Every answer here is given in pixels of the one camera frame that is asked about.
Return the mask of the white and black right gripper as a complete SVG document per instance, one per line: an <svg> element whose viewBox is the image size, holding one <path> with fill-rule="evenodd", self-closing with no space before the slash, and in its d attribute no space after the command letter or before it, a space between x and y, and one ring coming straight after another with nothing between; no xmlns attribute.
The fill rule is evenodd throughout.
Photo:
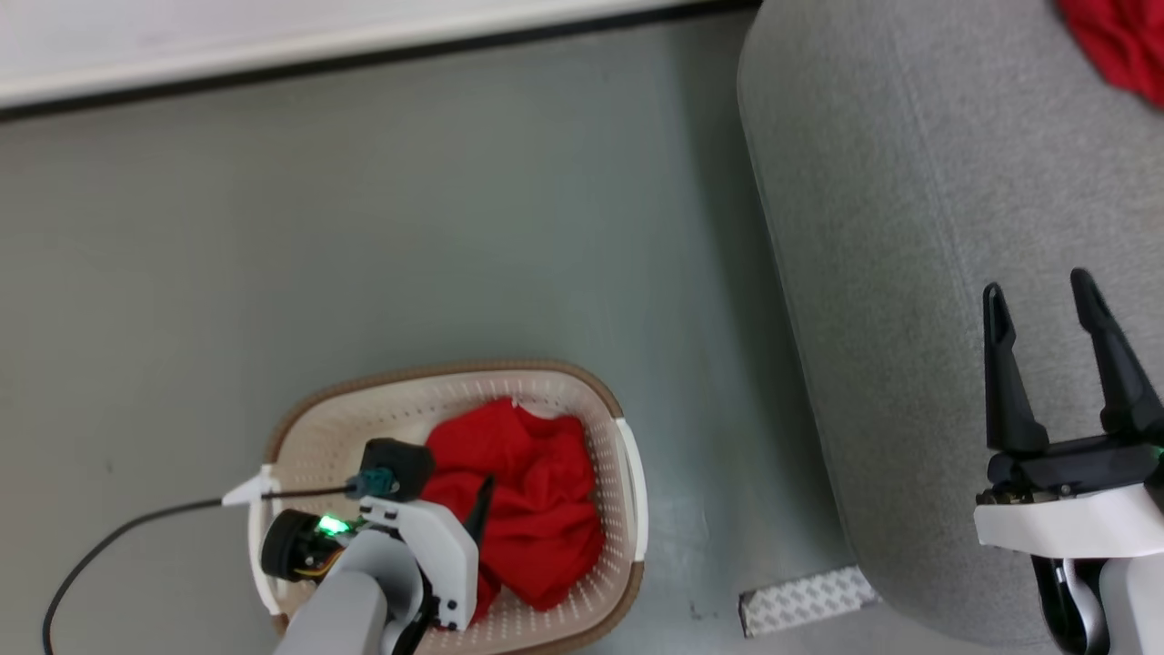
<svg viewBox="0 0 1164 655"><path fill-rule="evenodd" d="M1094 277L1077 266L1071 287L1103 393L1101 426L1123 437L1164 437L1164 403ZM984 289L982 320L986 439L998 453L987 463L991 485L975 497L978 543L1044 558L1164 554L1161 448L1114 437L1050 444L1018 372L1016 332L998 283Z"/></svg>

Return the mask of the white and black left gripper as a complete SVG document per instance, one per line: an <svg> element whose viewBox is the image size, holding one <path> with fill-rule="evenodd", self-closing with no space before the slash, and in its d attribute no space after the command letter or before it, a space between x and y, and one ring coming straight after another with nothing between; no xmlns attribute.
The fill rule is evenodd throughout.
<svg viewBox="0 0 1164 655"><path fill-rule="evenodd" d="M291 634L468 631L477 612L480 549L495 477L487 474L463 522L432 501L367 497L339 519L282 510L260 537L260 586Z"/></svg>

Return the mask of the grey fabric sofa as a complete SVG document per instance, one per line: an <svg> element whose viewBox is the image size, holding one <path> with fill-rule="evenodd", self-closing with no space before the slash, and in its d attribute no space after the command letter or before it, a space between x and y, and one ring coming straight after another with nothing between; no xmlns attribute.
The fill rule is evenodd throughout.
<svg viewBox="0 0 1164 655"><path fill-rule="evenodd" d="M1052 439L1101 432L1078 266L1164 399L1164 109L1107 86L1051 0L764 0L738 104L858 567L956 645L1059 655L1030 560L973 525L982 294Z"/></svg>

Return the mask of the beige perforated laundry basket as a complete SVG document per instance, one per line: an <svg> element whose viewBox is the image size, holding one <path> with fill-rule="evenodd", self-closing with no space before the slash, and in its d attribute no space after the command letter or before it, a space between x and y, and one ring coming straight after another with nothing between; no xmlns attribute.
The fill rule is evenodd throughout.
<svg viewBox="0 0 1164 655"><path fill-rule="evenodd" d="M648 501L636 436L618 399L606 383L566 362L480 359L336 383L296 403L275 427L258 472L229 490L226 500L248 510L251 577L278 634L286 633L315 589L262 571L267 527L279 510L354 517L357 504L338 494L271 501L260 501L260 494L336 487L356 472L368 440L420 443L436 423L496 398L514 399L537 417L581 420L596 476L592 501L606 543L555 607L540 612L503 591L469 629L430 631L416 655L568 655L606 638L627 615L645 574Z"/></svg>

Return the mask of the white textured floor strip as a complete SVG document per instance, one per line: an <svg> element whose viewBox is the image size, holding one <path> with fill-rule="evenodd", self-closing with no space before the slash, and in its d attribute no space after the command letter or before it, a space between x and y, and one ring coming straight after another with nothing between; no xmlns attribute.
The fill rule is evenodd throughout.
<svg viewBox="0 0 1164 655"><path fill-rule="evenodd" d="M752 589L739 596L738 615L744 638L753 640L849 615L881 601L861 569L849 565Z"/></svg>

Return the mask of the white skirting board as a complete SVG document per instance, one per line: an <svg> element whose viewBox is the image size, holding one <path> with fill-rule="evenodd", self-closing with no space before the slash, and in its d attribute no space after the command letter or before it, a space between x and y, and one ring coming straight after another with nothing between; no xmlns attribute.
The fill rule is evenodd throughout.
<svg viewBox="0 0 1164 655"><path fill-rule="evenodd" d="M0 109L734 0L0 0Z"/></svg>

